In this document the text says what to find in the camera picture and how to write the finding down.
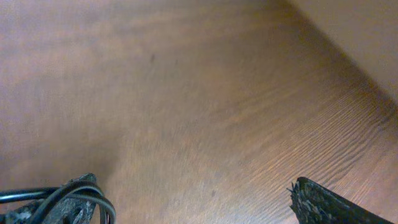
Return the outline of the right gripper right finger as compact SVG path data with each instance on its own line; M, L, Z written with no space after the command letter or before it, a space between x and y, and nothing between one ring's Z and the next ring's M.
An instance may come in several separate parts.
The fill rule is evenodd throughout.
M306 177L299 177L289 192L300 224L392 224Z

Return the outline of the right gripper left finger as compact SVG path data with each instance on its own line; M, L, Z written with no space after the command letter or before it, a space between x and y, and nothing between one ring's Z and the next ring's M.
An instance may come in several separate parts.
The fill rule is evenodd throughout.
M57 190L56 187L33 189L7 190L1 192L1 203L27 203L1 214L1 223L30 223L37 209L45 202L49 195ZM65 197L59 201L41 223L89 223L95 211L96 204L87 200Z

